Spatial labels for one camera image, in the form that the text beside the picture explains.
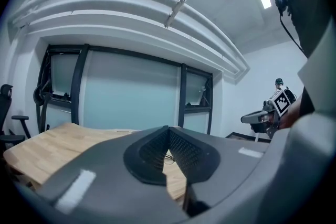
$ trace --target black cable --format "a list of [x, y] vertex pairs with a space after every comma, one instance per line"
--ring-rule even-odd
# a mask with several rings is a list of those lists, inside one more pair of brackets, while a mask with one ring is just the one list
[[288, 34], [288, 36], [293, 40], [293, 42], [296, 44], [296, 46], [298, 46], [299, 50], [301, 50], [301, 52], [302, 52], [303, 54], [305, 54], [304, 51], [302, 50], [302, 48], [295, 42], [295, 40], [293, 39], [292, 35], [290, 34], [290, 32], [289, 32], [289, 31], [287, 30], [287, 28], [285, 27], [284, 23], [283, 23], [282, 20], [281, 20], [281, 15], [280, 15], [280, 22], [281, 22], [282, 27], [284, 28], [284, 30], [285, 30], [286, 33]]

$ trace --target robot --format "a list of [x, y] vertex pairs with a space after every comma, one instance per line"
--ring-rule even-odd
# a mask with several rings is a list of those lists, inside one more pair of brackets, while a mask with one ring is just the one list
[[296, 101], [295, 95], [287, 87], [283, 88], [264, 101], [263, 110], [242, 116], [240, 121], [249, 123], [255, 133], [267, 133], [272, 139], [274, 133], [279, 129], [280, 118]]

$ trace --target window frame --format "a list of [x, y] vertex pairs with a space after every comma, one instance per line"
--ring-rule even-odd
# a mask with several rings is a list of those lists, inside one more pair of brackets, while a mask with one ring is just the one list
[[[70, 100], [62, 100], [60, 98], [60, 95], [53, 94], [51, 100], [49, 101], [50, 104], [63, 107], [63, 108], [70, 108], [72, 123], [79, 124], [79, 119], [78, 119], [79, 92], [80, 92], [80, 85], [81, 85], [84, 65], [85, 65], [89, 50], [127, 55], [127, 56], [152, 60], [152, 61], [161, 62], [161, 63], [165, 63], [168, 65], [180, 67], [181, 68], [181, 83], [180, 83], [178, 126], [183, 127], [184, 115], [187, 113], [209, 112], [207, 134], [210, 134], [211, 121], [212, 121], [212, 106], [213, 106], [213, 75], [211, 73], [187, 66], [185, 63], [178, 63], [175, 61], [167, 60], [167, 59], [160, 58], [157, 56], [143, 54], [143, 53], [136, 52], [136, 51], [117, 49], [117, 48], [111, 48], [111, 47], [103, 47], [103, 46], [93, 46], [89, 44], [49, 45], [46, 49], [45, 55], [41, 63], [37, 85], [40, 85], [42, 83], [44, 72], [46, 72], [48, 69], [47, 68], [48, 63], [50, 63], [49, 70], [51, 70], [51, 56], [52, 55], [56, 55], [56, 54], [78, 54], [79, 55], [76, 65], [75, 65], [75, 70], [72, 76]], [[186, 106], [185, 100], [186, 100], [187, 73], [191, 73], [197, 76], [207, 78], [206, 85], [208, 85], [209, 91], [205, 91], [205, 94], [206, 94], [205, 98], [208, 100], [209, 106], [201, 106], [201, 105]], [[37, 122], [39, 123], [40, 107], [38, 105], [36, 105], [36, 114], [37, 114]]]

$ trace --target wooden table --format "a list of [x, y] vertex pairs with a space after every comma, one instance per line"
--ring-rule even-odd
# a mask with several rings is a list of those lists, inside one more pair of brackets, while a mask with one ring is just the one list
[[[99, 142], [128, 135], [134, 130], [96, 130], [66, 123], [6, 150], [9, 166], [28, 176], [35, 188], [54, 172]], [[185, 193], [186, 178], [176, 163], [164, 165], [167, 190], [173, 199]]]

